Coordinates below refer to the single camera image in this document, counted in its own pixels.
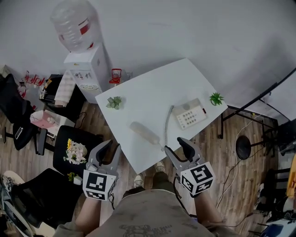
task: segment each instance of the black and white marker cube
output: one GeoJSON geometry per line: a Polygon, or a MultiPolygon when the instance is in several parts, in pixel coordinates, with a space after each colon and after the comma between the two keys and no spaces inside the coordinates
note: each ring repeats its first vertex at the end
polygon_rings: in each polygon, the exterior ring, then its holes
{"type": "Polygon", "coordinates": [[[99,200],[108,200],[109,193],[115,186],[116,178],[113,175],[84,170],[82,188],[85,196],[99,200]]]}
{"type": "Polygon", "coordinates": [[[181,184],[194,196],[211,187],[215,174],[210,162],[186,169],[181,173],[181,184]]]}

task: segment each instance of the succulent plant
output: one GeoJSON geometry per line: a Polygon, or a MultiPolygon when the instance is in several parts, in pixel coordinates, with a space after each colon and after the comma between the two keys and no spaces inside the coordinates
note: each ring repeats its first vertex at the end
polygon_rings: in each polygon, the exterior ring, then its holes
{"type": "Polygon", "coordinates": [[[119,109],[119,104],[121,103],[121,97],[115,96],[114,98],[110,97],[108,99],[108,104],[106,105],[107,108],[119,109]]]}
{"type": "Polygon", "coordinates": [[[213,93],[211,96],[210,96],[210,101],[212,103],[212,105],[216,106],[216,105],[221,105],[222,104],[222,100],[224,100],[224,97],[222,97],[220,95],[220,93],[213,93]]]}

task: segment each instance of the flower bouquet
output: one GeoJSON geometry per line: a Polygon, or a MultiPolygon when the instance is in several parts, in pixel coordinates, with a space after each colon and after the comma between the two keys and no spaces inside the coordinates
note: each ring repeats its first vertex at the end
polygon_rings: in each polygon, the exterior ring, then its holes
{"type": "Polygon", "coordinates": [[[87,154],[87,149],[81,143],[76,143],[71,139],[68,139],[68,146],[66,150],[67,157],[64,157],[64,161],[69,161],[75,165],[86,163],[84,156],[87,154]]]}

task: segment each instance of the white sneaker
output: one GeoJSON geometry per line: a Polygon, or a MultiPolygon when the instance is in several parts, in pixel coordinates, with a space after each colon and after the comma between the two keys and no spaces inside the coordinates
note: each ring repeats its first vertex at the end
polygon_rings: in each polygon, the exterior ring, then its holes
{"type": "Polygon", "coordinates": [[[163,164],[162,161],[159,161],[157,162],[157,164],[155,165],[155,169],[156,169],[156,172],[166,172],[166,169],[165,169],[165,165],[163,164]]]}
{"type": "Polygon", "coordinates": [[[144,178],[142,174],[136,175],[134,178],[134,188],[144,187],[144,178]]]}

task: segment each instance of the person's arm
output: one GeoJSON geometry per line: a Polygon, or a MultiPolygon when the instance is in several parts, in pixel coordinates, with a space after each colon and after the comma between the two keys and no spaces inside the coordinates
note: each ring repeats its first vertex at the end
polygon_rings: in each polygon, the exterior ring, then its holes
{"type": "Polygon", "coordinates": [[[201,224],[222,223],[223,218],[215,207],[208,191],[204,191],[194,198],[196,216],[201,224]]]}
{"type": "Polygon", "coordinates": [[[75,224],[85,235],[97,229],[100,225],[101,201],[86,198],[75,224]]]}

